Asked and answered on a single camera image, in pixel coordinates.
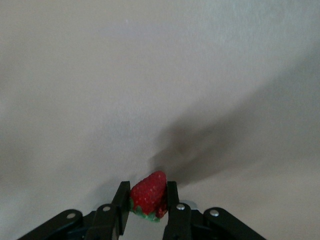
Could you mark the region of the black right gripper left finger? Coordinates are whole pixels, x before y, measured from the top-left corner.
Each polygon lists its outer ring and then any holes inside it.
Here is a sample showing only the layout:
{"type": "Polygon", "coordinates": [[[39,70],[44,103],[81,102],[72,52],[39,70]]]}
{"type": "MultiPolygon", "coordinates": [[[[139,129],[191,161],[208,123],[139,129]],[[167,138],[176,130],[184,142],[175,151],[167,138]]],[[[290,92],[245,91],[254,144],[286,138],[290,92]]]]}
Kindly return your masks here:
{"type": "Polygon", "coordinates": [[[129,181],[122,181],[110,203],[87,215],[67,209],[26,233],[21,240],[117,240],[130,213],[129,181]]]}

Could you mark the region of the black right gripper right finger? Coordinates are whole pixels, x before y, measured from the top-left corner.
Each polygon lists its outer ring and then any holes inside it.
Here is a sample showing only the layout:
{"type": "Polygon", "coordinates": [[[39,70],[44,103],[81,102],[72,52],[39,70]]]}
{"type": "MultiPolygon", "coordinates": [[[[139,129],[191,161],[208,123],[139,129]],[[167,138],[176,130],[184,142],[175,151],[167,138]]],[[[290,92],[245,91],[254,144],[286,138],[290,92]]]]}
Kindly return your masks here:
{"type": "Polygon", "coordinates": [[[201,213],[179,199],[177,183],[167,182],[168,222],[164,240],[264,240],[265,238],[220,207],[201,213]]]}

